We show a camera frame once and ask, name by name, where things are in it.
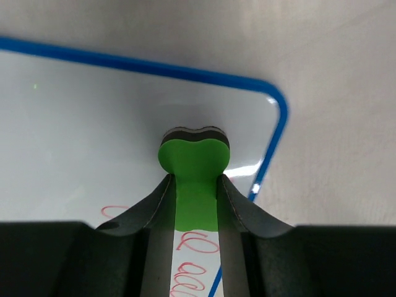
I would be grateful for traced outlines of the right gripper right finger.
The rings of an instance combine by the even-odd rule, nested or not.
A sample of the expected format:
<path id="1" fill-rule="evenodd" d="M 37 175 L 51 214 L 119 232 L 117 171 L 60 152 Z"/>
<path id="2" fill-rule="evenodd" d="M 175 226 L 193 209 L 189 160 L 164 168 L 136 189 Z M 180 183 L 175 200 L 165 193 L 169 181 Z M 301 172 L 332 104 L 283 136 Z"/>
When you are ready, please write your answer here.
<path id="1" fill-rule="evenodd" d="M 217 180 L 225 296 L 394 296 L 395 228 L 291 226 Z"/>

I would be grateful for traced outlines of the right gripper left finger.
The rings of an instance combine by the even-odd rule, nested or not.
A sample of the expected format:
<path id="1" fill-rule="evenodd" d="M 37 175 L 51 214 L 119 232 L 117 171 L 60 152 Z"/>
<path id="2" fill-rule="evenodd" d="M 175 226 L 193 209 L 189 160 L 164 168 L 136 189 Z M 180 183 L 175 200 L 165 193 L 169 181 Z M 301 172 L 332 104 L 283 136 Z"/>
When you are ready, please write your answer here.
<path id="1" fill-rule="evenodd" d="M 176 186 L 112 220 L 1 223 L 2 296 L 168 296 Z"/>

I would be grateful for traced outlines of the green bone-shaped eraser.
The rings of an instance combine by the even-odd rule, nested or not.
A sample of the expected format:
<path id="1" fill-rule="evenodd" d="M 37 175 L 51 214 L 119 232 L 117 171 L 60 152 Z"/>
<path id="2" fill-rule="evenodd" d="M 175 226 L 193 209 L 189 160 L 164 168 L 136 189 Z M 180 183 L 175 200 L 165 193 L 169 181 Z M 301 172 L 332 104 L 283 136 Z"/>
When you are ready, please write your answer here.
<path id="1" fill-rule="evenodd" d="M 163 136 L 158 161 L 175 178 L 175 230 L 217 232 L 217 178 L 230 162 L 226 134 L 213 126 L 172 128 Z"/>

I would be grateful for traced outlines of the blue framed whiteboard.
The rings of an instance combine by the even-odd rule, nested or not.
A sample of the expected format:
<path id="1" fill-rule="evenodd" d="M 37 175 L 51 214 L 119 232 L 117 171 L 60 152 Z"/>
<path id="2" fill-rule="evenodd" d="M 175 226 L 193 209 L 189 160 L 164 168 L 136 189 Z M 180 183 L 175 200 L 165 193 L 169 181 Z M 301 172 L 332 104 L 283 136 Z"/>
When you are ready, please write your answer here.
<path id="1" fill-rule="evenodd" d="M 168 174 L 175 127 L 221 129 L 223 172 L 254 203 L 288 120 L 266 81 L 1 38 L 1 223 L 112 220 Z M 217 232 L 177 231 L 168 296 L 223 285 Z"/>

